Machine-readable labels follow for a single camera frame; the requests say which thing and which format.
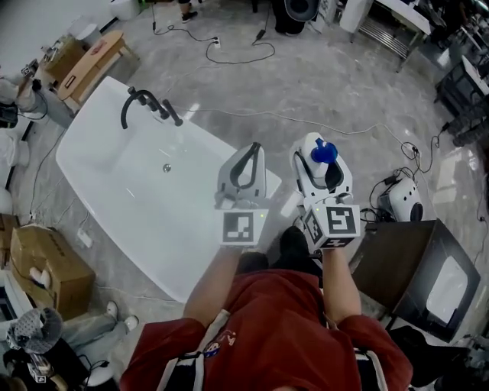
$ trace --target white table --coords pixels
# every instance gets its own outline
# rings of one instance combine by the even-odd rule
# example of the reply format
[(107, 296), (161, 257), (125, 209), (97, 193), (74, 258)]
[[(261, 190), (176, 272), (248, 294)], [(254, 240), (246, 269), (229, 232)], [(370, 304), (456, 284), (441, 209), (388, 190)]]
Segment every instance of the white table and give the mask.
[(431, 26), (424, 16), (413, 9), (414, 3), (408, 5), (401, 0), (377, 1), (389, 8), (394, 14), (399, 15), (401, 23), (417, 29), (416, 35), (407, 47), (397, 41), (392, 35), (375, 27), (372, 23), (366, 22), (365, 19), (373, 4), (372, 0), (348, 0), (342, 19), (340, 20), (340, 26), (351, 34), (351, 41), (353, 41), (355, 34), (362, 28), (362, 24), (365, 21), (365, 24), (368, 24), (368, 26), (362, 28), (364, 33), (379, 40), (382, 44), (388, 46), (391, 50), (403, 57), (397, 69), (397, 72), (399, 72), (418, 46), (431, 34)]
[(461, 57), (461, 61), (464, 64), (465, 72), (474, 82), (473, 84), (478, 87), (482, 94), (489, 95), (489, 86), (483, 79), (481, 79), (481, 76), (479, 75), (479, 72), (475, 66), (473, 66), (465, 56)]

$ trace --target white device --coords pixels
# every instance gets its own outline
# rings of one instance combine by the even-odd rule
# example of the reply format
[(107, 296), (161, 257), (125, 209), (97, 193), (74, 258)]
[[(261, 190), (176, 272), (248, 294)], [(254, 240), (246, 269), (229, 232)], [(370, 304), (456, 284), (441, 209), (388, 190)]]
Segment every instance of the white device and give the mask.
[(360, 236), (360, 208), (351, 205), (351, 172), (336, 147), (319, 133), (309, 133), (292, 146), (290, 163), (303, 194), (298, 209), (309, 251), (344, 247)]
[(411, 178), (402, 178), (379, 196), (381, 208), (392, 213), (396, 221), (421, 221), (423, 204), (416, 184)]
[(109, 366), (97, 367), (90, 373), (89, 378), (83, 381), (87, 387), (97, 387), (105, 382), (108, 382), (114, 376), (114, 370)]
[[(251, 178), (244, 175), (252, 162)], [(235, 152), (219, 170), (215, 208), (222, 246), (256, 247), (268, 216), (265, 155), (259, 143)]]

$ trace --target cardboard box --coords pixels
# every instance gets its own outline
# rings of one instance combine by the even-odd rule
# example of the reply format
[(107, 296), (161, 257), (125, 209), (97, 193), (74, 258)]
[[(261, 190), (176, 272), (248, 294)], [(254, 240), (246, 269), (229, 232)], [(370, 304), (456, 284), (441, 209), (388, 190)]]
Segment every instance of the cardboard box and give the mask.
[(12, 231), (18, 226), (17, 216), (0, 214), (0, 269), (4, 269), (8, 262)]
[[(37, 226), (14, 229), (11, 241), (12, 272), (34, 301), (56, 309), (63, 320), (86, 312), (95, 274), (56, 231)], [(47, 269), (49, 289), (39, 287), (29, 276), (32, 267)]]

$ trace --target red shirt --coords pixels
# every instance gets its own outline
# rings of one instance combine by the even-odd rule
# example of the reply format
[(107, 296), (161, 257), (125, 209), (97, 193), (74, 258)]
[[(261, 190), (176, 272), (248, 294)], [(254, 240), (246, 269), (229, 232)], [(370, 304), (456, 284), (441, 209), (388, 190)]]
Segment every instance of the red shirt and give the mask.
[[(325, 326), (317, 277), (290, 270), (237, 276), (225, 309), (229, 320), (205, 349), (204, 389), (360, 390), (354, 346), (379, 357), (389, 391), (410, 384), (410, 362), (378, 321), (358, 315), (338, 330)], [(146, 325), (121, 390), (155, 390), (167, 362), (197, 349), (205, 333), (189, 318)]]

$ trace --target black device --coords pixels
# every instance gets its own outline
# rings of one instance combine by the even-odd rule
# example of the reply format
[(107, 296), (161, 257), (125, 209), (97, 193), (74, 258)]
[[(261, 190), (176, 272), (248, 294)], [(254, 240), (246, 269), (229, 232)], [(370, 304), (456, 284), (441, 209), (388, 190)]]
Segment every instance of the black device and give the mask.
[(18, 123), (18, 107), (15, 103), (0, 103), (0, 128), (15, 128)]

